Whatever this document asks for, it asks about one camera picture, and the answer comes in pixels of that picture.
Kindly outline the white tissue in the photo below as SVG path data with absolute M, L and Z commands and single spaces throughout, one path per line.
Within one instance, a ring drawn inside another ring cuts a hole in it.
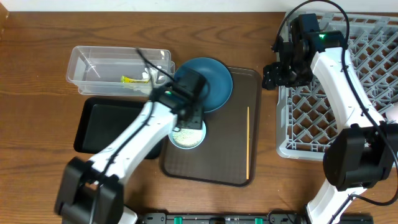
M 149 79 L 148 83 L 133 83 L 132 89 L 136 91 L 140 91 L 143 94 L 148 95 L 153 87 L 160 86 L 166 81 L 166 76 L 162 74 L 159 69 L 162 69 L 161 66 L 145 68 L 142 72 L 142 77 L 140 79 Z

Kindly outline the dark blue plate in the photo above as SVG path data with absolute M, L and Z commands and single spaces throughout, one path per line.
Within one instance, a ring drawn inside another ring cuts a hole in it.
M 188 68 L 203 75 L 210 84 L 209 90 L 206 86 L 201 92 L 201 97 L 205 98 L 203 101 L 205 113 L 221 108 L 229 100 L 233 91 L 233 79 L 231 72 L 223 63 L 208 57 L 193 58 L 177 69 L 174 78 L 182 78 L 187 74 Z

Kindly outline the light blue bowl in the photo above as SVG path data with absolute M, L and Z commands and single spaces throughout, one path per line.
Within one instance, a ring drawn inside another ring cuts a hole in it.
M 180 149 L 193 149 L 199 146 L 206 136 L 206 124 L 203 121 L 201 129 L 182 128 L 169 134 L 170 142 Z

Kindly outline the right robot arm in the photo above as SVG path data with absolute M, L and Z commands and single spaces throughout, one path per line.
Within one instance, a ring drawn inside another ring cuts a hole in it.
M 323 156 L 325 181 L 305 207 L 307 223 L 338 223 L 355 199 L 397 169 L 397 125 L 385 122 L 360 83 L 348 50 L 349 34 L 324 32 L 315 14 L 287 16 L 291 39 L 277 36 L 279 61 L 263 69 L 262 86 L 299 87 L 318 79 L 338 134 Z

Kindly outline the white cup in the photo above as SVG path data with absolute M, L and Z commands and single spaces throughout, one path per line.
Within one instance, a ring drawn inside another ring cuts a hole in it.
M 397 123 L 398 122 L 398 102 L 394 103 L 385 113 L 388 121 Z

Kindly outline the yellow green snack wrapper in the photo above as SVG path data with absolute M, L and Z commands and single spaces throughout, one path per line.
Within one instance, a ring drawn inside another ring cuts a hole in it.
M 149 79 L 133 79 L 126 76 L 121 77 L 121 83 L 148 83 Z

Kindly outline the wooden chopstick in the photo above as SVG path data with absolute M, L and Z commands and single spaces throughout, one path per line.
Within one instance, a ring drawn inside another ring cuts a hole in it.
M 247 107 L 247 119 L 246 119 L 246 180 L 249 179 L 250 176 L 250 108 Z

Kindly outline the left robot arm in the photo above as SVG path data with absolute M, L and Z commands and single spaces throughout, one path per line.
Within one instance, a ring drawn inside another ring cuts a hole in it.
M 137 118 L 107 147 L 87 161 L 65 166 L 54 212 L 63 223 L 136 223 L 124 204 L 124 186 L 144 158 L 176 127 L 201 129 L 203 90 L 208 80 L 188 69 L 184 76 L 153 88 Z

